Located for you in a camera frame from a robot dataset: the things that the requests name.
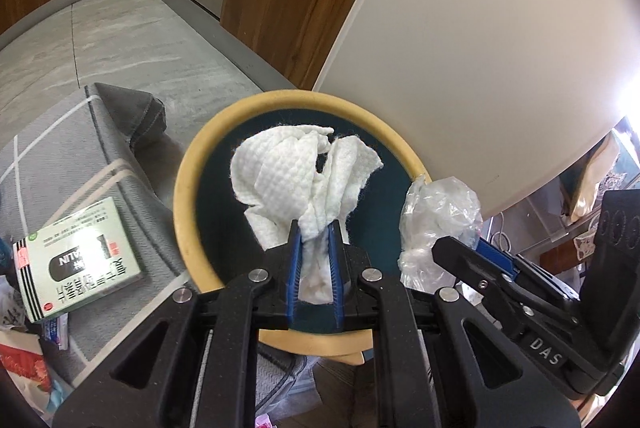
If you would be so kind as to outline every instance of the round bowl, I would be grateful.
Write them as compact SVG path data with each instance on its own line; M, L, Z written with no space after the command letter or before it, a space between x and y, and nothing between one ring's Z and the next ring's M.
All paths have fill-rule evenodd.
M347 221L350 242L365 249L373 266L397 274L398 221L411 182L423 164L389 125L356 104L305 90L275 90L240 100L215 115L193 139L180 164L174 192L175 233L191 278L201 292L219 289L259 267L263 250L234 196L229 165L247 137L279 124L330 126L355 134L384 163L372 174ZM323 334L331 306L305 304L288 331L260 331L260 341L288 352L323 357L372 348L370 331Z

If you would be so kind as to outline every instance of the white stripe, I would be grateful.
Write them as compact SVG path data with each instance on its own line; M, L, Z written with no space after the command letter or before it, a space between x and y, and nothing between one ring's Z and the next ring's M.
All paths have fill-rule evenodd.
M22 204L22 192L20 191L20 170L18 170L18 136L14 136L14 166L15 166L15 197L18 199L18 211L20 212L20 221L22 222L22 234L27 236L29 228L27 228L27 218L24 216L24 205Z
M198 382L196 384L196 393L193 395L193 405L191 406L191 419L189 419L189 428L196 426L198 417L198 407L200 405L200 394L202 394L202 383L204 382L204 371L207 369L209 361L209 351L211 350L211 341L213 340L213 330L209 331L207 343L204 346L204 354L200 363L200 371L198 372Z
M87 182L85 182L82 186L80 186L72 195L62 203L62 205L58 208L58 210L51 215L51 218L47 220L43 227L48 226L49 224L53 224L56 220L58 220L62 214L71 207L71 205L76 202L82 195L87 193L91 188L93 188L101 179L103 179L107 173L117 170L120 167L129 168L129 164L122 158L116 159L111 164L102 168L98 173L96 173L93 177L91 177Z
M126 170L126 169L121 170L118 173L116 173L116 175L111 176L109 179L106 180L106 182L102 186L100 186L97 190L95 190L84 201L80 202L80 204L78 204L74 208L74 212L87 207L89 204L93 204L95 201L98 200L98 198L103 196L109 190L109 188L111 188L112 186L115 186L118 183L118 181L123 180L124 177L129 177L129 176L135 177L136 179L138 178L138 176L135 173L133 173L131 170Z
M33 141L31 141L31 144L24 149L24 151L18 156L18 161L21 160L29 150L31 150L31 148L33 148L34 146L36 146L41 140L43 140L48 134L49 132L51 132L54 128L56 128L61 122L65 121L66 118L68 118L69 116L71 116L78 108L80 108L81 106L83 106L84 104L89 103L89 101L92 100L99 100L100 96L89 96L88 98L86 98L85 100L81 101L80 103L76 104L76 106L74 108L72 108L71 110L68 110L67 112L65 112L62 116L60 116L59 118L56 119L56 121L54 121L51 125L49 125L49 127L42 132L42 134L40 134L36 139L34 139ZM4 171L4 173L2 174L2 176L0 177L0 184L2 184L2 181L4 181L4 179L9 175L9 173L11 173L11 170L14 168L15 163L11 163L9 165L9 167Z
M89 360L86 358L86 356L84 355L84 352L80 350L80 347L78 347L78 344L76 343L75 339L73 339L71 336L69 336L69 348L76 356L78 356L78 358L80 358L80 361L82 361L82 364L84 364L85 367L88 364L91 364Z
M133 316L132 319L128 321L128 323L116 334L113 338L111 338L106 345L95 355L95 357L86 363L86 367L80 374L76 376L73 380L73 387L77 388L80 383L82 383L87 376L92 373L96 367L101 364L105 358L111 354L114 348L116 348L124 339L129 336L137 326L139 326L146 318L155 311L158 306L164 302L171 294L176 290L180 289L184 284L189 281L189 273L183 271L179 276L175 277L169 285L167 285L164 289L162 289L155 298L151 300L148 304L146 304L138 314Z

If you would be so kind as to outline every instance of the yellow bowl rim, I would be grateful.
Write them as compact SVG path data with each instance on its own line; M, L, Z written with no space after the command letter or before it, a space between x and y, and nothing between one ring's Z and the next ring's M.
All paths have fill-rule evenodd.
M412 180L422 174L431 180L406 141L380 118L354 103L306 90L272 90L239 100L217 113L198 132L185 152L175 182L175 235L191 279L201 292L224 287L205 255L196 226L196 194L204 165L220 140L236 126L255 116L287 108L319 110L351 121L381 141ZM261 330L260 341L287 352L322 357L344 356L373 347L370 330L340 334Z

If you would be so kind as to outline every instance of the clear plastic bag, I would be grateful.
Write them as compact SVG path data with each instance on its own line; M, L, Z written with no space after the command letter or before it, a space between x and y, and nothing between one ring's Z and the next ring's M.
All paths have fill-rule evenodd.
M476 193L455 177L427 183L424 175L409 188L400 216L402 253L398 266L405 287L434 293L456 278L433 261L431 248L441 236L453 236L474 248L482 216Z

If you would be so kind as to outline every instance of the metal screw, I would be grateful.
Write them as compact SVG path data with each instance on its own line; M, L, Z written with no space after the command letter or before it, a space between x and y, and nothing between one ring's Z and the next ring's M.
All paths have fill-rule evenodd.
M193 292L186 287L180 287L174 291L172 297L176 303L187 303L193 297Z
M362 272L362 277L367 282L377 282L378 280L382 280L382 271L376 269L375 267L367 267Z
M252 282L258 283L258 282L264 282L265 280L267 280L267 278L269 277L269 271L267 271L266 269L254 269L249 273L249 280L251 280Z
M440 298L442 298L445 302L455 302L458 298L460 298L460 294L458 291L453 289L453 287L443 287L439 291Z

